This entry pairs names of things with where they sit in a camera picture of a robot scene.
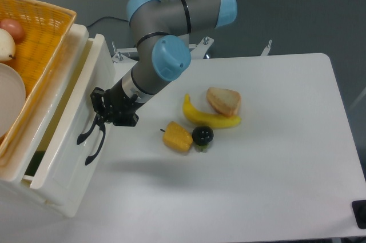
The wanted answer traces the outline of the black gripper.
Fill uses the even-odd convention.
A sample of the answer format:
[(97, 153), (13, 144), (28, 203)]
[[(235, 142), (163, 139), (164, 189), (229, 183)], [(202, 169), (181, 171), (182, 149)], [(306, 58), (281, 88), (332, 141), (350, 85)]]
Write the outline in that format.
[(88, 156), (85, 165), (91, 164), (99, 155), (105, 141), (106, 126), (104, 123), (113, 124), (114, 126), (136, 126), (139, 108), (137, 103), (137, 94), (129, 97), (122, 88), (122, 82), (118, 81), (111, 89), (104, 90), (95, 87), (91, 95), (91, 103), (96, 116), (88, 131), (81, 133), (77, 137), (77, 144), (83, 143), (93, 132), (96, 125), (102, 132), (102, 138), (98, 145), (97, 151)]

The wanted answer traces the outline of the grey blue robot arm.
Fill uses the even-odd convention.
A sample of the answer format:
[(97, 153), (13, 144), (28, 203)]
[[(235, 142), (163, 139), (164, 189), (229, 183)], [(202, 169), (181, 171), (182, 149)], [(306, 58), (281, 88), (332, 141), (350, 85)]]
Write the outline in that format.
[(188, 68), (182, 36), (233, 23), (237, 1), (129, 0), (126, 14), (139, 60), (112, 88), (92, 91), (91, 127), (102, 132), (106, 124), (135, 126), (137, 110)]

